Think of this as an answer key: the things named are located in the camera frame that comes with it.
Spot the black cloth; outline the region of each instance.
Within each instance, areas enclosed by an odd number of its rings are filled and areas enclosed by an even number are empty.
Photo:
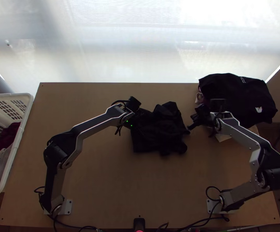
[[[210,99],[225,98],[224,109],[230,111],[245,128],[260,122],[272,123],[277,112],[263,80],[231,73],[211,74],[199,80],[199,88],[208,106]]]
[[[182,137],[190,132],[175,102],[156,105],[153,112],[140,108],[130,128],[134,152],[159,151],[169,155],[187,151]]]

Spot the wooden table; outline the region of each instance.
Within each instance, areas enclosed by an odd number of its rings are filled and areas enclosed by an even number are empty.
[[[0,225],[52,227],[33,190],[45,183],[43,150],[58,133],[105,112],[118,99],[134,96],[141,107],[177,103],[186,125],[192,123],[197,84],[41,83],[11,170]],[[205,189],[235,187],[251,175],[249,150],[234,140],[218,143],[210,131],[197,127],[184,138],[185,155],[162,158],[158,153],[134,154],[130,132],[114,135],[107,128],[86,139],[83,151],[68,169],[63,195],[73,199],[64,223],[99,228],[132,228],[144,217],[148,228],[170,222],[183,227],[207,218]],[[246,202],[229,216],[207,226],[226,227],[280,223],[272,192]]]

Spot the black cable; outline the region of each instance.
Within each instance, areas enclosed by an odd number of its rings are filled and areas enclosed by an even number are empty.
[[[43,192],[38,191],[38,190],[41,189],[41,188],[45,188],[45,186],[40,186],[40,187],[38,187],[38,188],[36,188],[36,189],[34,190],[34,193],[38,193],[39,200],[40,200],[40,196],[43,194]],[[73,225],[67,225],[67,224],[62,223],[61,221],[57,220],[58,215],[57,215],[55,218],[53,218],[51,215],[48,215],[48,217],[49,217],[50,219],[53,220],[53,228],[54,228],[54,231],[55,231],[55,232],[57,232],[57,229],[56,229],[56,226],[55,226],[56,223],[61,224],[61,225],[65,226],[65,227],[80,229],[79,232],[80,232],[81,230],[84,230],[84,229],[85,229],[85,230],[102,231],[102,230],[98,229],[97,227],[95,227],[95,226],[90,226],[90,225],[86,225],[86,226],[83,226],[83,227],[73,226]]]
[[[156,232],[159,232],[164,226],[165,226],[165,228],[163,228],[163,229],[167,229],[167,228],[168,228],[168,225],[169,225],[169,222],[162,224],[161,226],[159,226],[159,227],[157,228]]]
[[[205,194],[206,194],[207,198],[210,199],[211,201],[219,201],[219,202],[220,202],[220,199],[212,199],[212,198],[210,198],[210,197],[208,196],[207,191],[208,191],[209,189],[211,189],[211,188],[217,189],[219,192],[221,192],[221,191],[219,190],[219,188],[217,188],[217,187],[215,187],[215,186],[209,186],[209,187],[207,187],[206,190],[205,190]]]
[[[212,208],[211,212],[210,212],[210,216],[208,218],[205,218],[205,219],[202,219],[202,220],[199,220],[197,222],[194,222],[193,224],[190,224],[188,226],[185,226],[183,228],[180,228],[178,229],[177,231],[180,232],[182,230],[187,230],[189,228],[193,228],[193,227],[201,227],[201,226],[205,226],[206,224],[208,224],[208,222],[212,219],[212,215],[213,215],[213,212],[214,212],[214,209],[217,207],[217,205],[220,204],[220,202],[217,202],[214,207]],[[200,222],[203,222],[203,221],[206,221],[204,224],[201,224],[201,225],[196,225]]]
[[[98,230],[96,227],[91,227],[89,225],[83,226],[78,232],[81,232],[82,230]]]
[[[124,105],[124,107],[126,108],[126,104],[125,104],[126,102],[129,102],[129,100],[117,100],[117,101],[113,102],[111,104],[111,106],[115,105],[116,103],[122,103]]]
[[[57,216],[54,218],[54,220],[53,220],[53,229],[54,229],[54,231],[55,232],[57,232],[57,230],[56,230],[56,226],[55,226],[55,223],[56,223],[56,218],[57,218]]]

